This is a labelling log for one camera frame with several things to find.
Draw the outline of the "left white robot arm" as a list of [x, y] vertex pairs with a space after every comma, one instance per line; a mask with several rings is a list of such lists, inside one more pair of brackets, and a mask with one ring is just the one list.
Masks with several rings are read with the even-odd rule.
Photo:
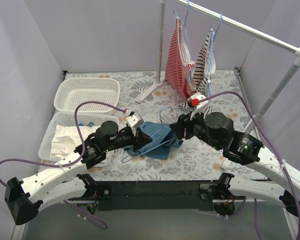
[[134, 151], [152, 142], [140, 128], [123, 129], [105, 121], [64, 159], [32, 176], [7, 181], [4, 201], [19, 226], [31, 221], [44, 208], [71, 198], [91, 200], [98, 192], [86, 171], [106, 159], [107, 153], [131, 146]]

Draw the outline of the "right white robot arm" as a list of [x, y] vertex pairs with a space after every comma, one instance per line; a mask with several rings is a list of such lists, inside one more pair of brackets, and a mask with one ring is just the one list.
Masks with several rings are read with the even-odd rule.
[[169, 126], [178, 139], [197, 137], [213, 149], [221, 151], [231, 162], [258, 171], [271, 182], [244, 179], [222, 173], [204, 192], [214, 199], [250, 197], [271, 202], [294, 216], [300, 215], [300, 171], [288, 163], [280, 163], [264, 144], [250, 134], [234, 129], [234, 122], [221, 112], [182, 114]]

